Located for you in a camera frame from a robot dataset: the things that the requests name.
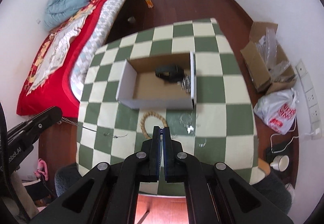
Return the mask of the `red floral bed blanket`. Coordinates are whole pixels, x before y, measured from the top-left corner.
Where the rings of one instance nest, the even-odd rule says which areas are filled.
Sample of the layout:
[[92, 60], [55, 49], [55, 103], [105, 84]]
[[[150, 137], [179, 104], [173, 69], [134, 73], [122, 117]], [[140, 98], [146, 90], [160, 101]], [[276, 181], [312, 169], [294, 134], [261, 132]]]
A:
[[78, 116], [80, 101], [72, 94], [70, 72], [99, 17], [95, 9], [100, 9], [103, 1], [91, 0], [46, 37], [22, 86], [17, 115], [36, 115], [58, 106], [64, 116]]

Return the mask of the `dark fleece trouser legs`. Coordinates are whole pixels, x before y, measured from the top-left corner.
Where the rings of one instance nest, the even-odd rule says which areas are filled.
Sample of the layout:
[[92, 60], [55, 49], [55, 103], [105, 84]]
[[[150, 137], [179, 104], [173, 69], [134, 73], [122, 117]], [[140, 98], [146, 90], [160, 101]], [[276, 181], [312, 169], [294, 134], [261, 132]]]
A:
[[[59, 169], [54, 177], [57, 196], [65, 193], [81, 177], [76, 163]], [[283, 182], [272, 171], [252, 186], [286, 215], [289, 213], [292, 206], [292, 196]]]

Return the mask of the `pink slipper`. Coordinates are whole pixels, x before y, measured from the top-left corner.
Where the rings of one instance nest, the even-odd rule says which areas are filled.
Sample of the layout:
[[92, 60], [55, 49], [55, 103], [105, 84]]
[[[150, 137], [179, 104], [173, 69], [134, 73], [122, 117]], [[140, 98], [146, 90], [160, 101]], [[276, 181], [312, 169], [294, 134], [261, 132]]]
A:
[[43, 159], [38, 160], [37, 170], [34, 172], [36, 178], [43, 178], [45, 181], [48, 181], [48, 167], [47, 163]]

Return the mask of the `brown cardboard box with plastic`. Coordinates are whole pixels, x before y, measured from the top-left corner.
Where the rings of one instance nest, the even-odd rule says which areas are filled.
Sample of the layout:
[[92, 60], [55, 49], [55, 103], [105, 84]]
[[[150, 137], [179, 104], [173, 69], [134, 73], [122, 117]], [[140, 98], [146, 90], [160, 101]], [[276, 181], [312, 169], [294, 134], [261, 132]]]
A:
[[296, 83], [291, 62], [277, 40], [277, 29], [275, 23], [254, 22], [249, 42], [241, 50], [252, 83], [259, 93], [290, 89]]

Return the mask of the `white wall socket strip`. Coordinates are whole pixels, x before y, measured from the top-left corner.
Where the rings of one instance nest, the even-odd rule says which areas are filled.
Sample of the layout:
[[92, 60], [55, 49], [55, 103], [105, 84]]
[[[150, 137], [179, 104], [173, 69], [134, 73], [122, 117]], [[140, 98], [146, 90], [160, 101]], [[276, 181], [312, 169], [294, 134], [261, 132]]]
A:
[[306, 100], [306, 105], [308, 107], [311, 132], [309, 135], [312, 140], [317, 140], [322, 138], [322, 123], [320, 108], [317, 101], [316, 92], [314, 89], [313, 82], [311, 80], [310, 74], [307, 71], [302, 59], [300, 59], [295, 66], [296, 72], [299, 76], [301, 86], [303, 88], [303, 93]]

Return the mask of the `orange drink bottle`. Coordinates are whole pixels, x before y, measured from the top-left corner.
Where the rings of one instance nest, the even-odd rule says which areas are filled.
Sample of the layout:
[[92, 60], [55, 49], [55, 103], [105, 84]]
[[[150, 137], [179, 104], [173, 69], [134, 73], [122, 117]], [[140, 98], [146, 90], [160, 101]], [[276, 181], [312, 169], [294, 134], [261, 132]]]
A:
[[145, 0], [147, 5], [148, 5], [148, 8], [153, 8], [154, 7], [154, 4], [152, 2], [152, 0]]

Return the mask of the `small tape roll on floor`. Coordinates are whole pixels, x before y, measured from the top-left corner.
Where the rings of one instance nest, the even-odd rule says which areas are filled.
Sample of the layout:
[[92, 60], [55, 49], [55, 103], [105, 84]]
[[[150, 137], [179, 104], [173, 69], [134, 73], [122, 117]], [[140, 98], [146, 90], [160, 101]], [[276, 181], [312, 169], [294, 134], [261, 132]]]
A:
[[129, 17], [127, 21], [131, 24], [134, 24], [136, 22], [136, 19], [132, 16], [132, 17]]

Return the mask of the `white ceramic cup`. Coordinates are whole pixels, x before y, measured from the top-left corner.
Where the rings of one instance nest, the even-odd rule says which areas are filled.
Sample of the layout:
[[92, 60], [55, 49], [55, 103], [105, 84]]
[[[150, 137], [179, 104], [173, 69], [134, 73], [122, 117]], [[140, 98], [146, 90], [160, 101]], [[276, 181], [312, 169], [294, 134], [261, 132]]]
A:
[[278, 155], [270, 163], [270, 167], [276, 171], [283, 172], [289, 166], [289, 156], [288, 155]]

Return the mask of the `open white cardboard box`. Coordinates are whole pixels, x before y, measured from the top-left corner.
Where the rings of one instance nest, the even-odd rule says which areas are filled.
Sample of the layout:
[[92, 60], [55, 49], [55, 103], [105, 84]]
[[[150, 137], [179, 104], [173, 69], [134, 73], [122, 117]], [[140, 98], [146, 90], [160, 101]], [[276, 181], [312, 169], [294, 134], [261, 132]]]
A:
[[[155, 69], [176, 64], [184, 79], [169, 83], [155, 76]], [[116, 100], [130, 109], [192, 110], [197, 102], [197, 78], [193, 52], [128, 59], [117, 87]]]

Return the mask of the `white red plastic bag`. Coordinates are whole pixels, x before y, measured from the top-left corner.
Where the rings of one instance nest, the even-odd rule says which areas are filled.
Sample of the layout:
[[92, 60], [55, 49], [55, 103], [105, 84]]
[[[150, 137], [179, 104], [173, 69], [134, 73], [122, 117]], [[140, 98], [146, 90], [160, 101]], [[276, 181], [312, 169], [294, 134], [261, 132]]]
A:
[[298, 92], [293, 88], [285, 89], [261, 97], [253, 111], [265, 125], [285, 135], [296, 118], [297, 102]]

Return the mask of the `green cream checkered tablecloth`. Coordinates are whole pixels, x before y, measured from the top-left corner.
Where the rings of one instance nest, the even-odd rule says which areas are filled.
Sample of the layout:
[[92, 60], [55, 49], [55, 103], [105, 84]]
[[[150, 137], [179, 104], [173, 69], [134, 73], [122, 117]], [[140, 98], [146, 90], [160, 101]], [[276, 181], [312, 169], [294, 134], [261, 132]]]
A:
[[86, 75], [79, 107], [77, 169], [85, 175], [98, 163], [116, 164], [140, 151], [145, 109], [116, 101], [127, 59], [193, 52], [197, 106], [159, 109], [171, 137], [200, 161], [226, 163], [244, 180], [258, 177], [258, 139], [252, 104], [234, 53], [215, 19], [184, 21], [134, 33], [99, 48]]

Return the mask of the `white quilted mattress sheet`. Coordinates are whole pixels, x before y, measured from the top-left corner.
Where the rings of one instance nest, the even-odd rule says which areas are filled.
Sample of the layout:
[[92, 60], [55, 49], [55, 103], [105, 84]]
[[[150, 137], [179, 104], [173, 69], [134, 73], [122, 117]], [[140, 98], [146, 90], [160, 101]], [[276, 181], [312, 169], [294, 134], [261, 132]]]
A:
[[126, 0], [105, 0], [100, 9], [95, 9], [99, 17], [90, 31], [89, 38], [76, 58], [69, 77], [69, 85], [73, 96], [80, 101], [87, 71], [98, 48], [104, 45], [113, 23]]

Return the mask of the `black fitness band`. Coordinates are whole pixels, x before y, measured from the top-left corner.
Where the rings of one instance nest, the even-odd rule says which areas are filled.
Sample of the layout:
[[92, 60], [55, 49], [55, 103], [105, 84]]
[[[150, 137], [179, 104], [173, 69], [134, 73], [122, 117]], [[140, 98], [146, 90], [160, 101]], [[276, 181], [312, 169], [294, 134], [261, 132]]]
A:
[[184, 69], [176, 64], [163, 65], [155, 69], [155, 76], [169, 83], [177, 83], [184, 79]]

